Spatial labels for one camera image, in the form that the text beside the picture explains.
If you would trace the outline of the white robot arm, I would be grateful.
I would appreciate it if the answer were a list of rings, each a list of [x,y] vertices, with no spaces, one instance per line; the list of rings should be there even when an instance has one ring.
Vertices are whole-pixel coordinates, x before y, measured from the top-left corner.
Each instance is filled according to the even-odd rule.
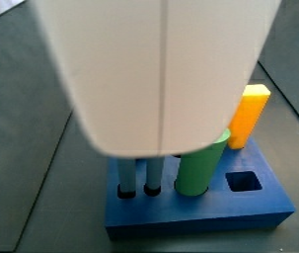
[[[280,0],[31,0],[85,135],[116,157],[208,146]]]

